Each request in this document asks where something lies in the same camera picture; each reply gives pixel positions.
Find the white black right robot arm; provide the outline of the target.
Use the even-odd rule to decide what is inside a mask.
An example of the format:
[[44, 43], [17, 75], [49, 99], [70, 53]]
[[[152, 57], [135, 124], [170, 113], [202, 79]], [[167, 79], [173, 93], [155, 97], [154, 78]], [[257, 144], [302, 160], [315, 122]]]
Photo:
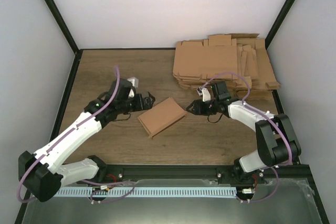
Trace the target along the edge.
[[247, 102], [233, 98], [226, 82], [197, 88], [200, 99], [194, 100], [186, 111], [193, 115], [210, 117], [220, 114], [239, 121], [256, 134], [255, 151], [234, 161], [233, 177], [244, 184], [257, 170], [279, 164], [292, 164], [301, 155], [301, 146], [290, 118], [261, 111]]

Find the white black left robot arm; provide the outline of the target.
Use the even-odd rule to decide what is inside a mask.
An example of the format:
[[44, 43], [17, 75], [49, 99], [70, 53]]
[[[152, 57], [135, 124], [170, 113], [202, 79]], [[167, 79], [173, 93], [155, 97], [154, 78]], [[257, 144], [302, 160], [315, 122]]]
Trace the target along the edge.
[[106, 187], [106, 163], [95, 155], [65, 164], [65, 160], [86, 140], [101, 131], [118, 115], [146, 111], [155, 97], [137, 93], [135, 77], [113, 81], [110, 89], [90, 101], [77, 119], [54, 140], [34, 153], [23, 152], [18, 159], [19, 185], [25, 186], [40, 202], [51, 199], [60, 188], [84, 182]]

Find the cardboard box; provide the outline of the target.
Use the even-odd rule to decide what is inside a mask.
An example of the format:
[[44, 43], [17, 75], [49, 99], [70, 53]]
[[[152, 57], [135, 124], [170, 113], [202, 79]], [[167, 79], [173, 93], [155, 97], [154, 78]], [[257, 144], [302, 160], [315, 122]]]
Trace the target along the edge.
[[149, 138], [153, 138], [185, 116], [186, 111], [172, 97], [169, 97], [139, 115], [138, 120]]

